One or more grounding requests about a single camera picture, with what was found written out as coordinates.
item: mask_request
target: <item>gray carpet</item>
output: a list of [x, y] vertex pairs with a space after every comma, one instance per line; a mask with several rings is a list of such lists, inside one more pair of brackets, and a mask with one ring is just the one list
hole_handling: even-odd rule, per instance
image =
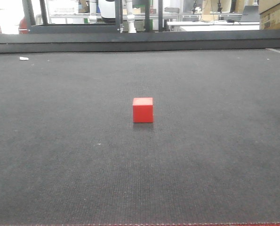
[[0, 55], [0, 224], [280, 222], [279, 53], [19, 56]]

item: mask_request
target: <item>white robotic arm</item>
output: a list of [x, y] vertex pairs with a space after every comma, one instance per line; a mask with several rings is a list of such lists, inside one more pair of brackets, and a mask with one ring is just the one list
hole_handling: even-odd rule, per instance
[[132, 0], [125, 0], [127, 9], [128, 33], [136, 33], [135, 15], [132, 11]]
[[[89, 22], [97, 22], [97, 1], [101, 16], [104, 18], [115, 18], [115, 2], [107, 0], [89, 0]], [[127, 8], [128, 33], [136, 33], [135, 15], [132, 10], [132, 0], [125, 0]]]
[[97, 22], [97, 0], [89, 0], [89, 22]]

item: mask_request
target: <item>black metal frame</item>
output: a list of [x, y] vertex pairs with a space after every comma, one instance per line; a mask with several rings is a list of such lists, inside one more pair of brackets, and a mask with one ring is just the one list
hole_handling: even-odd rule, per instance
[[23, 0], [23, 8], [27, 28], [30, 34], [44, 33], [119, 33], [123, 23], [122, 0], [115, 0], [116, 23], [115, 24], [49, 24], [46, 5], [44, 0], [40, 1], [40, 9], [43, 25], [36, 25], [31, 0]]
[[280, 30], [88, 34], [0, 34], [0, 53], [280, 48]]

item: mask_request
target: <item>white table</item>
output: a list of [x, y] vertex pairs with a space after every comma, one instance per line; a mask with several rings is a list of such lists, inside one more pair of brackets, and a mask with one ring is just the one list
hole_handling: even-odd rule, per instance
[[235, 22], [228, 23], [226, 21], [211, 21], [211, 22], [167, 22], [168, 30], [183, 31], [183, 32], [198, 32], [198, 31], [247, 31], [259, 30], [259, 22]]

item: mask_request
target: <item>red cube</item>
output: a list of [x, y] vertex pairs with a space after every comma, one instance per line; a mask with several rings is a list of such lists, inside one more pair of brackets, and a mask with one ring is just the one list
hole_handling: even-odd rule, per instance
[[153, 123], [152, 97], [134, 98], [134, 123]]

